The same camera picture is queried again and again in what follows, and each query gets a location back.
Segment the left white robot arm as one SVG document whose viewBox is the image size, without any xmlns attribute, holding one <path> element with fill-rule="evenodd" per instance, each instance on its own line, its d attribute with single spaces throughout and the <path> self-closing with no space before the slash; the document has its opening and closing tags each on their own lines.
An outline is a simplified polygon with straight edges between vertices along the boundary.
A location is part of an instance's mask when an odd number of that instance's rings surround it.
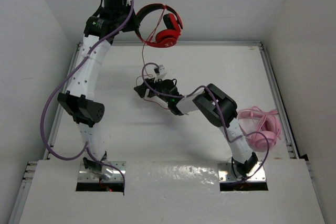
<svg viewBox="0 0 336 224">
<path fill-rule="evenodd" d="M 117 171 L 107 161 L 101 138 L 100 121 L 105 107 L 95 101 L 95 89 L 103 60 L 115 35 L 134 31 L 136 20 L 132 0 L 101 0 L 98 9 L 86 21 L 83 44 L 71 82 L 57 101 L 77 124 L 86 156 L 83 163 L 96 178 L 108 180 Z"/>
</svg>

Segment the red black headphones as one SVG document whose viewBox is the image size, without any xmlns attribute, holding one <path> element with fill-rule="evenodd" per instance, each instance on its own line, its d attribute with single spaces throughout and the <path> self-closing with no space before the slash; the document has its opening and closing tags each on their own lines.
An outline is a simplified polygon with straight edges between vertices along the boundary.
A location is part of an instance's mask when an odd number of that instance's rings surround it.
<svg viewBox="0 0 336 224">
<path fill-rule="evenodd" d="M 140 28 L 135 31 L 137 37 L 150 47 L 154 48 L 168 48 L 172 47 L 177 43 L 179 36 L 181 35 L 181 30 L 183 29 L 183 23 L 179 14 L 172 7 L 164 5 L 161 3 L 148 4 L 142 7 L 136 14 L 137 21 L 139 24 L 144 20 L 145 16 L 156 10 L 162 10 L 163 12 L 167 10 L 169 13 L 163 15 L 163 22 L 166 26 L 165 30 L 158 32 L 155 35 L 155 41 L 152 42 L 152 37 L 144 40 L 140 34 Z"/>
</svg>

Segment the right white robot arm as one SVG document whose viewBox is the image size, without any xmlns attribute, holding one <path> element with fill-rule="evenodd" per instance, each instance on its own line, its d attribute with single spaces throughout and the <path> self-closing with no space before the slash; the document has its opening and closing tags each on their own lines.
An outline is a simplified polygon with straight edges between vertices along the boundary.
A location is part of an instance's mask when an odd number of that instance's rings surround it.
<svg viewBox="0 0 336 224">
<path fill-rule="evenodd" d="M 145 78 L 134 90 L 141 98 L 160 98 L 174 115 L 200 111 L 224 135 L 232 152 L 233 164 L 241 177 L 248 177 L 256 166 L 257 155 L 247 143 L 239 125 L 237 104 L 216 85 L 210 83 L 183 96 L 178 91 L 175 79 Z"/>
</svg>

